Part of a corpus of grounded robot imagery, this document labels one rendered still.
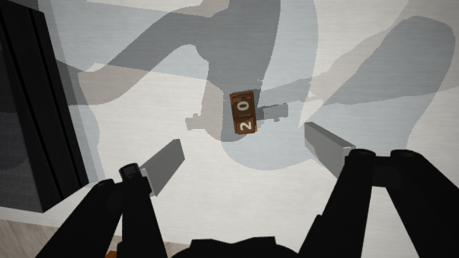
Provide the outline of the brown calendar cube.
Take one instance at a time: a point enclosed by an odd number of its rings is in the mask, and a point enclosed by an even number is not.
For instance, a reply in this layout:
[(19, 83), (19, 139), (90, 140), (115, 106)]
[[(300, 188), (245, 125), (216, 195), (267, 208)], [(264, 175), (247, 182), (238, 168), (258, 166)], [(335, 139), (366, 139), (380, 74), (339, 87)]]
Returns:
[(237, 115), (236, 123), (238, 135), (255, 133), (253, 114)]
[(235, 115), (252, 114), (252, 98), (251, 95), (240, 95), (233, 98)]

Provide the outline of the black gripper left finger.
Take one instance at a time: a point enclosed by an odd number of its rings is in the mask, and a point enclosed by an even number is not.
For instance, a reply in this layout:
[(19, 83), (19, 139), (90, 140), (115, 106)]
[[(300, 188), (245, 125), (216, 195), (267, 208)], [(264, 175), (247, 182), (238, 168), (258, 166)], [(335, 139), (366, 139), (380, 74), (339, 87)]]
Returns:
[(35, 258), (105, 258), (122, 215), (116, 258), (168, 258), (151, 198), (184, 162), (173, 139), (142, 166), (119, 169), (123, 180), (95, 184)]

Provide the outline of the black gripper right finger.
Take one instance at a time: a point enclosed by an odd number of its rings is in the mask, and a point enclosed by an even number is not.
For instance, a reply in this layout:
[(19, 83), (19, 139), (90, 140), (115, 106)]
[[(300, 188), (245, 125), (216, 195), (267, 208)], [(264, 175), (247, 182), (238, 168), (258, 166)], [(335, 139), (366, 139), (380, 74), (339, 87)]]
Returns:
[(459, 188), (423, 155), (376, 156), (313, 122), (304, 133), (338, 180), (296, 258), (361, 258), (372, 186), (386, 188), (419, 258), (459, 258)]

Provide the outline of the brown wooden tray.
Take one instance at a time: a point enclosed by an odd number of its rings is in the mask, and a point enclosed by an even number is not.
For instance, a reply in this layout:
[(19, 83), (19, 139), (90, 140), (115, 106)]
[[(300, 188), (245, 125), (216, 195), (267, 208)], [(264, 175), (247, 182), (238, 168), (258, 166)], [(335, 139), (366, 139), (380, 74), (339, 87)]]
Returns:
[(253, 117), (254, 117), (254, 124), (255, 124), (255, 132), (257, 131), (257, 122), (256, 122), (256, 114), (255, 114), (255, 101), (254, 101), (254, 94), (253, 91), (248, 91), (248, 92), (239, 92), (239, 93), (234, 93), (230, 94), (230, 102), (231, 102), (231, 108), (232, 108), (232, 117), (233, 117), (233, 122), (234, 122), (234, 127), (235, 127), (235, 133), (237, 134), (237, 123), (236, 123), (236, 115), (235, 115), (235, 109), (234, 109), (234, 103), (233, 103), (233, 98), (235, 96), (240, 96), (240, 95), (251, 95), (252, 97), (252, 111), (253, 111)]

